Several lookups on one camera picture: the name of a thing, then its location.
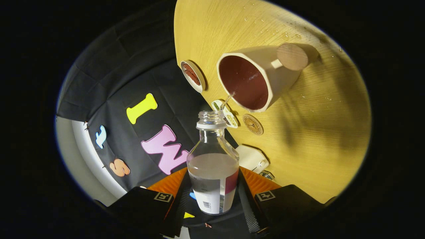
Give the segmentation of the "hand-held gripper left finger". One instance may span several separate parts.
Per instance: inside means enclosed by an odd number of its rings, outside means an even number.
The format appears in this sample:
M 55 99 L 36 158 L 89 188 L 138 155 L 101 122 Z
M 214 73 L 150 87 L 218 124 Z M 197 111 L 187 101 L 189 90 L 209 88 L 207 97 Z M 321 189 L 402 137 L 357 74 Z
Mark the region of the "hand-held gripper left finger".
M 180 236 L 189 189 L 189 172 L 183 168 L 147 189 L 134 187 L 108 213 L 138 238 L 174 238 Z

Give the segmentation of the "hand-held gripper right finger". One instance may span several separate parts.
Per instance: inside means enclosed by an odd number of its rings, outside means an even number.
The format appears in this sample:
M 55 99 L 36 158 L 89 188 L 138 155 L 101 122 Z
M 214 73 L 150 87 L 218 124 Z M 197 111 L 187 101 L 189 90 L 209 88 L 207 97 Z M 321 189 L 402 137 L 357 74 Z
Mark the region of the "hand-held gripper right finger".
M 280 186 L 244 167 L 239 168 L 238 194 L 254 238 L 302 231 L 326 206 L 293 184 Z

